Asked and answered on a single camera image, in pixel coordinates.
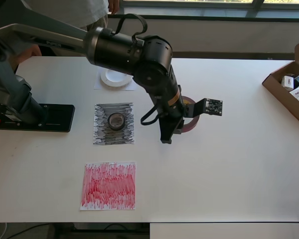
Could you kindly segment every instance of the paper sheet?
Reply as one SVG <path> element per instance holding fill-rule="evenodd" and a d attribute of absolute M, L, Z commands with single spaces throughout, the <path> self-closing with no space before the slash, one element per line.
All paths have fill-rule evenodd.
<path fill-rule="evenodd" d="M 126 125 L 120 131 L 113 131 L 108 125 L 111 114 L 120 112 Z M 94 111 L 93 145 L 134 143 L 133 103 L 97 104 Z"/>
<path fill-rule="evenodd" d="M 137 84 L 135 81 L 131 81 L 127 86 L 121 88 L 111 88 L 105 85 L 101 80 L 101 73 L 106 69 L 103 67 L 98 67 L 98 72 L 96 74 L 96 81 L 94 84 L 94 90 L 109 90 L 109 91 L 135 91 L 137 89 Z"/>
<path fill-rule="evenodd" d="M 136 165 L 87 163 L 80 210 L 135 209 Z"/>

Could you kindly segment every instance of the white shirt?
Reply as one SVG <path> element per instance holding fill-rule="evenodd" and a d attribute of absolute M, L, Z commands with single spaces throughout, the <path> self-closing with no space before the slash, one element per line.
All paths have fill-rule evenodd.
<path fill-rule="evenodd" d="M 24 0 L 42 15 L 75 27 L 92 24 L 108 13 L 108 0 Z"/>

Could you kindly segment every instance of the wall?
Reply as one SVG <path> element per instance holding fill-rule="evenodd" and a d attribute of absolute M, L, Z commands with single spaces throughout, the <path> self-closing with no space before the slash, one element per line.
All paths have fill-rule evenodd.
<path fill-rule="evenodd" d="M 119 19 L 110 18 L 116 29 Z M 299 22 L 235 22 L 147 19 L 148 35 L 165 38 L 174 52 L 292 53 L 299 43 Z M 132 35 L 142 25 L 124 22 L 121 33 Z"/>

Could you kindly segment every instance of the black scribbled paper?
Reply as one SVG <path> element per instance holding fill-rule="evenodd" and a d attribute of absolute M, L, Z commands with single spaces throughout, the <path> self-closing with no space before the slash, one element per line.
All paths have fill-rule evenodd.
<path fill-rule="evenodd" d="M 113 113 L 122 113 L 126 124 L 120 131 L 113 131 L 108 118 Z M 93 145 L 134 143 L 133 103 L 97 104 L 94 111 Z"/>

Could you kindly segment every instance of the person's hand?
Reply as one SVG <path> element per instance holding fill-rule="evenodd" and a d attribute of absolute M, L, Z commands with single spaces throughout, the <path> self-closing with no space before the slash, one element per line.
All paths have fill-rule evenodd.
<path fill-rule="evenodd" d="M 109 11 L 111 15 L 116 14 L 120 9 L 120 0 L 108 0 L 109 1 Z"/>
<path fill-rule="evenodd" d="M 17 64 L 29 59 L 31 56 L 42 56 L 40 48 L 38 45 L 33 45 L 29 49 L 26 49 L 21 54 L 16 56 Z"/>

